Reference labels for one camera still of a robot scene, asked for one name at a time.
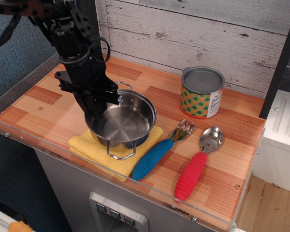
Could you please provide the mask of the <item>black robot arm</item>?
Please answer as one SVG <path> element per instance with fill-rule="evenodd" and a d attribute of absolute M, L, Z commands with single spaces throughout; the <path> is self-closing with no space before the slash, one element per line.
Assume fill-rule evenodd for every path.
<path fill-rule="evenodd" d="M 63 91 L 74 95 L 82 110 L 99 120 L 107 104 L 120 104 L 118 86 L 106 76 L 106 58 L 101 42 L 88 17 L 73 0 L 0 0 L 0 14 L 12 19 L 0 36 L 0 47 L 12 36 L 21 17 L 26 16 L 39 27 L 56 49 L 66 71 L 57 73 Z"/>

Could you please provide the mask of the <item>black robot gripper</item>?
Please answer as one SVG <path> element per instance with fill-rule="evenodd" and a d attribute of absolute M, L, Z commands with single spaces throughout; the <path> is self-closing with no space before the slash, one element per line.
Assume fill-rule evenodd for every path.
<path fill-rule="evenodd" d="M 89 111 L 94 120 L 101 119 L 107 109 L 107 102 L 120 104 L 121 95 L 118 86 L 106 76 L 106 61 L 110 55 L 96 59 L 93 52 L 58 52 L 58 60 L 66 71 L 56 74 L 61 88 L 71 92 L 81 109 Z"/>

